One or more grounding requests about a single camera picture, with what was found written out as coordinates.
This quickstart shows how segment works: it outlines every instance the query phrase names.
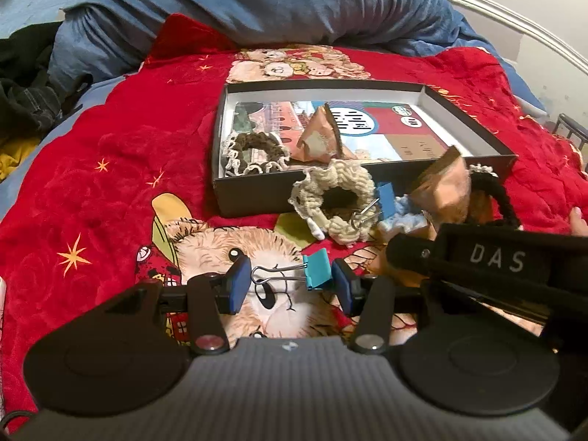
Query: yellow cloth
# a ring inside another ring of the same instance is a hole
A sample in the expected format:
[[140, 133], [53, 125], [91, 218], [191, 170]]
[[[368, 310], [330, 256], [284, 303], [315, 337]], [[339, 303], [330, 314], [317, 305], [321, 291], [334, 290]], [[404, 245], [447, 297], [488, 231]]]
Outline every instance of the yellow cloth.
[[39, 137], [16, 137], [0, 145], [0, 181], [8, 177], [39, 145]]

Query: white crocheted scrunchie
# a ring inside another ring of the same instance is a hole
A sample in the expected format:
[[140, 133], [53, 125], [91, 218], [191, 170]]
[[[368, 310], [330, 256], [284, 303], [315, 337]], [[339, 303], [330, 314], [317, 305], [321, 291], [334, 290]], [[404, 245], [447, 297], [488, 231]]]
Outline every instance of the white crocheted scrunchie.
[[371, 227], [377, 222], [377, 207], [373, 205], [361, 215], [360, 220], [343, 220], [339, 216], [327, 219], [320, 207], [323, 194], [334, 187], [355, 192], [357, 208], [365, 209], [374, 200], [375, 186], [369, 172], [357, 160], [333, 159], [326, 169], [304, 169], [306, 178], [296, 182], [288, 202], [308, 224], [317, 240], [328, 234], [338, 244], [351, 246], [358, 240], [367, 240]]

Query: teal binder clip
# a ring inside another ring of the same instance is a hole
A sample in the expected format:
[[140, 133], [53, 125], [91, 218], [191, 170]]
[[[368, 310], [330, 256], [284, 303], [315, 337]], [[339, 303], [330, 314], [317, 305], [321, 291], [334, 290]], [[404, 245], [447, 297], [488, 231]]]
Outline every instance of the teal binder clip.
[[385, 184], [378, 184], [376, 190], [381, 208], [381, 219], [385, 221], [396, 213], [394, 189], [392, 188], [392, 184], [387, 182]]
[[[277, 267], [269, 269], [266, 267], [254, 267], [251, 270], [251, 282], [255, 285], [263, 285], [264, 283], [271, 282], [272, 280], [300, 280], [306, 282], [306, 288], [313, 290], [314, 288], [321, 288], [324, 284], [331, 280], [331, 270], [329, 256], [327, 249], [322, 248], [311, 255], [303, 255], [302, 262], [300, 265], [292, 265], [290, 267]], [[304, 277], [287, 277], [282, 275], [281, 277], [267, 277], [264, 279], [256, 279], [254, 277], [255, 272], [262, 270], [269, 273], [288, 272], [290, 270], [304, 270]]]

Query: finger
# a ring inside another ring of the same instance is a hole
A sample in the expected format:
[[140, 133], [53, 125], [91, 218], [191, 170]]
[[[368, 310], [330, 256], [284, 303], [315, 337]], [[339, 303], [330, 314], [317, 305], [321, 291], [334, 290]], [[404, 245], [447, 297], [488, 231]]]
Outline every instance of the finger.
[[578, 237], [588, 237], [588, 224], [582, 219], [579, 207], [574, 207], [570, 212], [570, 233]]

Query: blue comforter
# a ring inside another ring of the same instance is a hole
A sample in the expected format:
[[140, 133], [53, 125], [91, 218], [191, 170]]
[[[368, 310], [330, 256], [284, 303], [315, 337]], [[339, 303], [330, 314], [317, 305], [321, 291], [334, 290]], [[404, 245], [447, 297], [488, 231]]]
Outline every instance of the blue comforter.
[[73, 0], [55, 41], [49, 74], [69, 90], [136, 70], [168, 15], [180, 12], [243, 46], [337, 44], [425, 56], [482, 46], [505, 68], [513, 93], [543, 108], [511, 65], [447, 0]]

